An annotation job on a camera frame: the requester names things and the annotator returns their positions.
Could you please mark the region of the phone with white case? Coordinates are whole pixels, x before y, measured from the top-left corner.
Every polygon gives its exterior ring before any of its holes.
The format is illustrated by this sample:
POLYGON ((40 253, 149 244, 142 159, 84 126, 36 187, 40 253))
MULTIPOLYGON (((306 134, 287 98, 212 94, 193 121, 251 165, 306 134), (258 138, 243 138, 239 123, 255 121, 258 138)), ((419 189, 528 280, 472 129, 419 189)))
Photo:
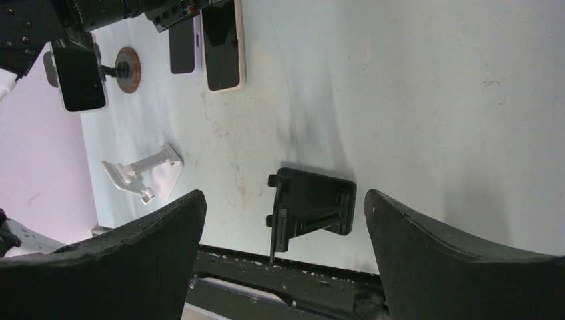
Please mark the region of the phone with white case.
POLYGON ((52 42, 51 54, 57 86, 67 112, 85 113, 107 107, 105 80, 93 49, 63 47, 52 42))

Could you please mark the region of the phone with lilac case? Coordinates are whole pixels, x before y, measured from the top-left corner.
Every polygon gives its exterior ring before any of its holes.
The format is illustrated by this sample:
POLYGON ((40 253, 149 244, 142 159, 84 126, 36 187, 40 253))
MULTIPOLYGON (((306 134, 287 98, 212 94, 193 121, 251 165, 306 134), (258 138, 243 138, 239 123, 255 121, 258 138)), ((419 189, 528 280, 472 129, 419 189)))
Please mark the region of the phone with lilac case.
POLYGON ((174 75, 192 75, 201 70, 201 17, 169 28, 170 70, 174 75))

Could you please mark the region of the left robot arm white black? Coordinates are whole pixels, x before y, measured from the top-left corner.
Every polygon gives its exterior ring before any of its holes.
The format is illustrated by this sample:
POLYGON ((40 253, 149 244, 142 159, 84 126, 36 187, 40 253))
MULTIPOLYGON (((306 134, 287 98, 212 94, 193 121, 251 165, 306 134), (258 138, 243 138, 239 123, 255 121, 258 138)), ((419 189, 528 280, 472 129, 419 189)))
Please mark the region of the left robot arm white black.
POLYGON ((27 76, 48 42, 85 47, 91 31, 141 14, 162 32, 211 5, 214 1, 2 1, 1 96, 27 76))

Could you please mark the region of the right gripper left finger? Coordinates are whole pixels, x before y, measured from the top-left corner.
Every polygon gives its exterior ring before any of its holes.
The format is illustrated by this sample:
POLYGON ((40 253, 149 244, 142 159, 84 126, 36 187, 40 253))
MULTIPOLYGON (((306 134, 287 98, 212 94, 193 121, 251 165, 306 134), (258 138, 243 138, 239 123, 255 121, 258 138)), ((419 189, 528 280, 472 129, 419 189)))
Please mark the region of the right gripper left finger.
POLYGON ((2 319, 180 319, 207 203, 194 190, 52 253, 1 260, 2 319))

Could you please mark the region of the phone with cream case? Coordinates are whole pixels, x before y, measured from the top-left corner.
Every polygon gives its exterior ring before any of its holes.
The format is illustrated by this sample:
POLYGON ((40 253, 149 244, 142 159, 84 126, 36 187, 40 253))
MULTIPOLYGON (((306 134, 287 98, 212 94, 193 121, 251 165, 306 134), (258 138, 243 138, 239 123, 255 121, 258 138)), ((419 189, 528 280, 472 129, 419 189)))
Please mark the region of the phone with cream case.
POLYGON ((201 11, 208 89, 215 93, 245 86, 245 47, 240 1, 219 1, 201 11))

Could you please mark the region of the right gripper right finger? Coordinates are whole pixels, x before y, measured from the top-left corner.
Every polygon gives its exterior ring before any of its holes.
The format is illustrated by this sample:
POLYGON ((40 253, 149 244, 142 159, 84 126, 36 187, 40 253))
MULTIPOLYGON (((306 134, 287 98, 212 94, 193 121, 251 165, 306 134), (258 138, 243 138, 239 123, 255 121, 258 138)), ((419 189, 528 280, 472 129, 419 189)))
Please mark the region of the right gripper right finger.
POLYGON ((383 192, 364 200, 393 319, 563 319, 564 258, 489 241, 383 192))

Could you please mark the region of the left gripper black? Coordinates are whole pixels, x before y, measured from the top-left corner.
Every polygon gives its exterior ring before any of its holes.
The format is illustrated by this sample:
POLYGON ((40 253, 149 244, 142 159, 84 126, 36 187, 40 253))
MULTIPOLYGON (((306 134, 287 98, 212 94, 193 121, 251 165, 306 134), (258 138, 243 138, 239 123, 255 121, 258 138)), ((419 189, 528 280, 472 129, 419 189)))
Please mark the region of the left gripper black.
POLYGON ((223 3, 225 1, 221 0, 150 0, 143 1, 143 13, 161 33, 173 25, 191 20, 207 7, 223 3))

